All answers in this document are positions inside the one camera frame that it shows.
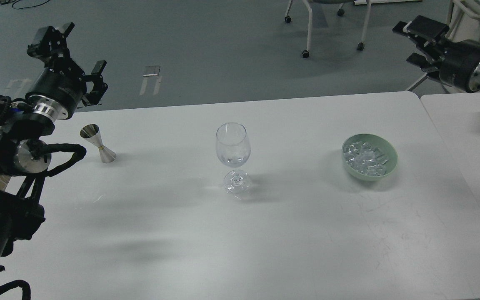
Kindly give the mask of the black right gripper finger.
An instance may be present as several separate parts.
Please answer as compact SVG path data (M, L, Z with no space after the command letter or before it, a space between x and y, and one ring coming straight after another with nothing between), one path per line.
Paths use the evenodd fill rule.
M410 22L398 22L392 32L411 40L421 50L441 50L450 27L428 17L419 15Z
M407 62L413 66L419 67L424 73L425 78L433 80L437 83L444 83L440 78L440 67L445 61L445 53L434 59L432 56L423 56L417 53L412 53L407 59Z

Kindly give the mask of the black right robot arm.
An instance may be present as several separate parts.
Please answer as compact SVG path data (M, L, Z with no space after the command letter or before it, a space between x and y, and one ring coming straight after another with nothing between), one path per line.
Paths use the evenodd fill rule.
M419 67L426 78L465 93L477 93L480 91L480 42L453 42L448 39L449 29L445 23L419 15L410 22L400 21L392 32L415 44L418 53L411 54L407 62Z

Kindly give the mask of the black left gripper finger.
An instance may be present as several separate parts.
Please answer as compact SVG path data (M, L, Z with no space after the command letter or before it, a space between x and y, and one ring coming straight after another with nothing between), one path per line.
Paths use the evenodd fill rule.
M95 64L91 74L84 75L82 81L84 83L92 83L92 89L88 93L84 94L82 97L82 104L84 106L95 106L98 105L108 90L108 84L104 82L103 70L107 64L105 60L99 60Z
M65 23L60 28L51 25L38 29L27 48L27 55L36 58L51 72L70 73L76 70L76 63L70 56L67 37L75 24Z

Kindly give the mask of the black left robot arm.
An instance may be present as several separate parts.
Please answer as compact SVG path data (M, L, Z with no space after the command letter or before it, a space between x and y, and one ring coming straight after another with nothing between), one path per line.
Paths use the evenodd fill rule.
M41 138L54 132L57 120L72 118L79 104L98 105L108 89L104 60L87 75L70 56L67 38L74 26L40 28L27 53L43 62L43 71L25 97L0 95L0 259L12 254L15 241L30 240L45 221L40 204L45 179L86 155L81 145L46 144ZM23 300L31 298L24 280L0 285L0 295L15 288Z

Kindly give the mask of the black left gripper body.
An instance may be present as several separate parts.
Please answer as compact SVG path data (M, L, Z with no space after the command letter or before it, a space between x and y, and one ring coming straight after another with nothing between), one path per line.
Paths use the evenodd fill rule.
M75 82L64 74L46 68L25 98L32 103L32 113L56 121L72 118L84 94L85 85L80 80Z

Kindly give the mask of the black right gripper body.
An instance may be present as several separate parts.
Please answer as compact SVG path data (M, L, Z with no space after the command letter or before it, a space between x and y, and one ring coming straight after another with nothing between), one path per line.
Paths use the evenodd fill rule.
M445 50L440 78L451 87L466 93L480 91L480 42L451 42Z

